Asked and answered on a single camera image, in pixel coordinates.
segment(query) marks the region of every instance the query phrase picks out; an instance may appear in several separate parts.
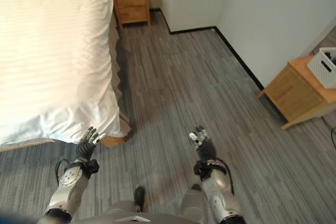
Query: white duvet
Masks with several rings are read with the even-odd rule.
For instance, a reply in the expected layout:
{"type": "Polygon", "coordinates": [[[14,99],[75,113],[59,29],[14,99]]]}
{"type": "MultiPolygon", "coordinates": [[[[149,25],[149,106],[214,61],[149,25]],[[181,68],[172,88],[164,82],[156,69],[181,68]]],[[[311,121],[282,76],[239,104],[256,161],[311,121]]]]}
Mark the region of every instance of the white duvet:
{"type": "Polygon", "coordinates": [[[112,0],[0,0],[0,144],[120,134],[112,0]]]}

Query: robot finger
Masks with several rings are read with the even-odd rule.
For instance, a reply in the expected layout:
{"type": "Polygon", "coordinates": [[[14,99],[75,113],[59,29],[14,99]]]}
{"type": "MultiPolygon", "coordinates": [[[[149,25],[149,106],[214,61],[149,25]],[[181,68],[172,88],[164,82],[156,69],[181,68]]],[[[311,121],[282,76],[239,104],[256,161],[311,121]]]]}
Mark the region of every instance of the robot finger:
{"type": "Polygon", "coordinates": [[[96,131],[97,131],[96,128],[93,128],[93,129],[89,132],[89,134],[88,134],[87,137],[86,137],[87,141],[90,140],[90,138],[92,137],[92,135],[93,135],[96,131]]]}
{"type": "Polygon", "coordinates": [[[80,142],[84,142],[86,141],[86,138],[88,136],[88,134],[90,133],[90,131],[93,129],[93,126],[89,127],[83,134],[82,138],[80,139],[80,142]]]}
{"type": "Polygon", "coordinates": [[[190,139],[192,144],[196,147],[202,144],[202,139],[198,136],[196,132],[189,133],[188,138],[190,139]]]}
{"type": "Polygon", "coordinates": [[[98,132],[95,132],[89,139],[89,143],[92,143],[99,136],[98,132]]]}
{"type": "Polygon", "coordinates": [[[94,145],[97,145],[100,141],[102,141],[105,137],[107,136],[106,133],[103,133],[101,135],[99,135],[98,137],[96,137],[94,140],[93,140],[93,144],[94,145]]]}

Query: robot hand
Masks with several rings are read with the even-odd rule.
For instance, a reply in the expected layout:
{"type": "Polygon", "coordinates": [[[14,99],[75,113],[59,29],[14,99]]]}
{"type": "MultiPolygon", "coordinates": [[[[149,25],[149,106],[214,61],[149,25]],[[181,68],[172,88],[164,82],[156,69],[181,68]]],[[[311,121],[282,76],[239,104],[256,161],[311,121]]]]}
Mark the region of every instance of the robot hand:
{"type": "Polygon", "coordinates": [[[99,134],[94,127],[89,127],[76,148],[78,158],[90,160],[96,145],[106,137],[106,133],[99,134]]]}

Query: striped carpet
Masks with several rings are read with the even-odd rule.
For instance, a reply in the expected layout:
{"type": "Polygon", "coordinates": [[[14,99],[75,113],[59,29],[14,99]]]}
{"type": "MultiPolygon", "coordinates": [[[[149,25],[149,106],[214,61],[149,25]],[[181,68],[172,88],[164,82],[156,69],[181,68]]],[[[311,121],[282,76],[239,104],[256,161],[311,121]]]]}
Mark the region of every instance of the striped carpet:
{"type": "MultiPolygon", "coordinates": [[[[284,123],[212,30],[169,35],[161,13],[152,27],[126,26],[118,53],[129,140],[99,146],[100,164],[76,218],[104,212],[147,189],[147,211],[178,213],[197,177],[186,140],[204,124],[231,167],[247,223],[336,223],[336,151],[320,119],[284,123]]],[[[326,117],[336,126],[334,114],[326,117]]],[[[0,153],[0,209],[39,216],[56,189],[54,164],[75,146],[47,143],[0,153]]]]}

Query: wooden nightstand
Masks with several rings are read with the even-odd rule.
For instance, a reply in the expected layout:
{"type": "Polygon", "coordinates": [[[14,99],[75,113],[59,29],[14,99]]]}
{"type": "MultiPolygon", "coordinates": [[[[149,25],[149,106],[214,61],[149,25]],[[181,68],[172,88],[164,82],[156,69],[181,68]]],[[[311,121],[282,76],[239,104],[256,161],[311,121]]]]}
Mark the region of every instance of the wooden nightstand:
{"type": "Polygon", "coordinates": [[[126,23],[147,22],[151,24],[149,0],[113,0],[120,29],[126,23]]]}
{"type": "Polygon", "coordinates": [[[336,89],[325,89],[309,70],[307,64],[312,57],[288,62],[258,96],[267,95],[288,120],[283,130],[336,109],[336,89]]]}

